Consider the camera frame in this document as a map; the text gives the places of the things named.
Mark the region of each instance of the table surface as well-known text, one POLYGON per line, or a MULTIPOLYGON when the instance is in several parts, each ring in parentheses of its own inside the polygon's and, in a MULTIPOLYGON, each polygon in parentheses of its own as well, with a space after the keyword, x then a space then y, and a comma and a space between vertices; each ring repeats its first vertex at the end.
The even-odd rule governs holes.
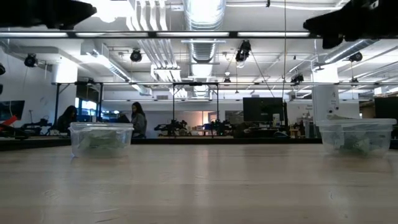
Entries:
POLYGON ((321 145, 2 152, 0 223, 397 223, 397 169, 398 152, 339 158, 321 145))

